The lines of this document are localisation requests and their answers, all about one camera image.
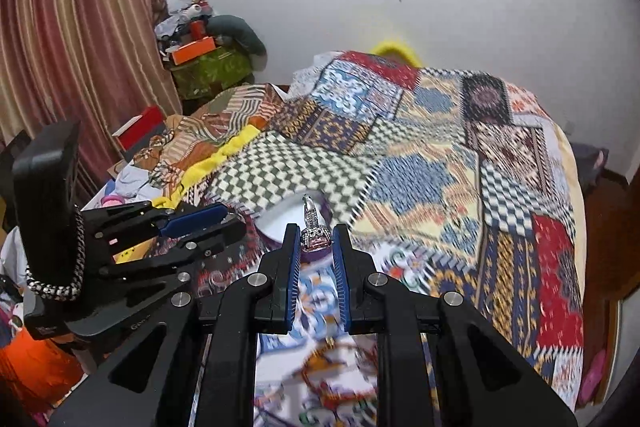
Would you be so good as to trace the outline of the yellow round cushion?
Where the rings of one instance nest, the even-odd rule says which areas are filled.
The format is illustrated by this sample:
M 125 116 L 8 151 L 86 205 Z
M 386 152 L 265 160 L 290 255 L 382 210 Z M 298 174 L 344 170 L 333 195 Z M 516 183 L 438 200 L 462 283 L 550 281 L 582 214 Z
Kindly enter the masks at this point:
M 419 55 L 416 54 L 416 51 L 402 41 L 392 39 L 382 40 L 370 49 L 370 53 L 410 65 L 414 68 L 423 67 L 423 63 Z

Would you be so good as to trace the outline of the dark green plush pillow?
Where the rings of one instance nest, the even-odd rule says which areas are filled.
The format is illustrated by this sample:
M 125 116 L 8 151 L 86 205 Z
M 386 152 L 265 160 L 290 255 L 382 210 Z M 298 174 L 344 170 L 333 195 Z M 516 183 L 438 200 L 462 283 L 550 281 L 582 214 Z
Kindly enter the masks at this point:
M 209 35 L 228 37 L 242 46 L 244 51 L 250 55 L 264 56 L 267 54 L 265 45 L 259 39 L 256 32 L 241 17 L 234 15 L 212 16 L 207 24 L 206 30 Z

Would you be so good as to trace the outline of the striped red curtain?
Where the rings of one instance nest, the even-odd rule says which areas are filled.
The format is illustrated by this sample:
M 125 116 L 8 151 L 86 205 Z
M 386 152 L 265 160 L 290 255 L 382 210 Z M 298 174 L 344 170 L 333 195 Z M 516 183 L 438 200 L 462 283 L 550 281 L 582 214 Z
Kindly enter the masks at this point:
M 1 136 L 80 124 L 79 179 L 94 191 L 119 158 L 113 131 L 180 108 L 158 53 L 166 0 L 1 0 Z

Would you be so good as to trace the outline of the orange box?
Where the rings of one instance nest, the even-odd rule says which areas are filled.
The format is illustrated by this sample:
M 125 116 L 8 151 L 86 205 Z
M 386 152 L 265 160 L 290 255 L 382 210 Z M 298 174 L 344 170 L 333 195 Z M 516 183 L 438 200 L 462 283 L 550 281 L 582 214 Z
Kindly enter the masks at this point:
M 181 65 L 194 60 L 207 53 L 216 50 L 216 43 L 213 37 L 205 37 L 200 40 L 194 40 L 190 43 L 178 46 L 169 53 L 171 62 L 175 65 Z

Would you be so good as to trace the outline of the red and white box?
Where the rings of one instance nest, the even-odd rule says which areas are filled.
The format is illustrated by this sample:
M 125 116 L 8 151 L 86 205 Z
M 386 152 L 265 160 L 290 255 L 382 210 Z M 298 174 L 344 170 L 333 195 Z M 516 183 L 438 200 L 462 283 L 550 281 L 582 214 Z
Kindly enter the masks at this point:
M 163 124 L 164 114 L 157 105 L 147 107 L 142 113 L 131 117 L 112 133 L 122 150 L 131 150 L 145 135 Z

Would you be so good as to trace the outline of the purple heart jewelry box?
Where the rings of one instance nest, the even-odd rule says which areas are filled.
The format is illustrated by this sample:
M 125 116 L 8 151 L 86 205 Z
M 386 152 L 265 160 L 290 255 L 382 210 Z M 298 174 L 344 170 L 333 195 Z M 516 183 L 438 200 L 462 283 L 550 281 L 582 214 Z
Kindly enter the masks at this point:
M 331 252 L 333 213 L 326 196 L 318 191 L 299 192 L 263 211 L 255 221 L 262 249 L 281 247 L 285 229 L 297 225 L 300 231 L 300 262 L 312 263 Z

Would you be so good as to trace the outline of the colourful patchwork bedspread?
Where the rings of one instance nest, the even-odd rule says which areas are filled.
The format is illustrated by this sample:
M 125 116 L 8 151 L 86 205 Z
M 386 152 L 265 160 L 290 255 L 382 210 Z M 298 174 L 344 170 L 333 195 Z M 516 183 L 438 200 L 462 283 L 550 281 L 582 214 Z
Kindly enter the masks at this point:
M 410 291 L 457 291 L 569 407 L 584 361 L 586 218 L 577 162 L 532 92 L 486 72 L 318 55 L 291 87 L 220 92 L 171 115 L 116 178 L 119 202 L 228 206 L 247 236 L 204 295 L 254 271 L 255 221 L 318 191 L 352 243 Z

